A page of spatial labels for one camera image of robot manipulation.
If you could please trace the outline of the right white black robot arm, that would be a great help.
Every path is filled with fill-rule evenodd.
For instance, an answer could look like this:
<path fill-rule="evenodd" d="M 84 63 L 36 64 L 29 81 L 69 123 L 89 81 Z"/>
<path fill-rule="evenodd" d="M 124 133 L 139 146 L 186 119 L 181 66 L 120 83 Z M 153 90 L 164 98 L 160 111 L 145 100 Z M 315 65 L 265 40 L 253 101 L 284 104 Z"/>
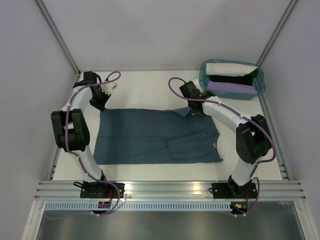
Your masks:
<path fill-rule="evenodd" d="M 195 113 L 218 120 L 235 134 L 235 148 L 239 159 L 229 177 L 228 192 L 235 198 L 241 197 L 263 157 L 273 148 L 266 119 L 260 114 L 250 116 L 241 113 L 210 91 L 201 92 L 194 81 L 185 82 L 179 90 Z"/>

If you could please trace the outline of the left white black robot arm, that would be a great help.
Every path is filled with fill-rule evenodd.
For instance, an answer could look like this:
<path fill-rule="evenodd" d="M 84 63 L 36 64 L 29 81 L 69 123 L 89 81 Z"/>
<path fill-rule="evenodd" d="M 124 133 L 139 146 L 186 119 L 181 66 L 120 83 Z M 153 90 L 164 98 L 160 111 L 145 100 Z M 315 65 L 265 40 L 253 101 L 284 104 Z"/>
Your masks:
<path fill-rule="evenodd" d="M 77 163 L 82 171 L 82 182 L 74 182 L 80 188 L 82 199 L 112 199 L 116 195 L 114 186 L 107 183 L 103 170 L 96 163 L 90 149 L 91 135 L 84 111 L 91 105 L 100 112 L 117 87 L 114 80 L 93 72 L 83 73 L 83 79 L 72 87 L 72 94 L 65 106 L 51 113 L 51 123 L 56 145 Z"/>

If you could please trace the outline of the blue-grey t shirt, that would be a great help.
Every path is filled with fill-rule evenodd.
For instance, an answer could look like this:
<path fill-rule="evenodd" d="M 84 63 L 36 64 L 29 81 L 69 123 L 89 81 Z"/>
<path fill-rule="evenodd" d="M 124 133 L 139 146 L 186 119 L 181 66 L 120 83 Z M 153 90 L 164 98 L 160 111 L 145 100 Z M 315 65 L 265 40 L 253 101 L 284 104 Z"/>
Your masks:
<path fill-rule="evenodd" d="M 213 119 L 175 110 L 106 109 L 94 159 L 99 165 L 220 163 Z"/>

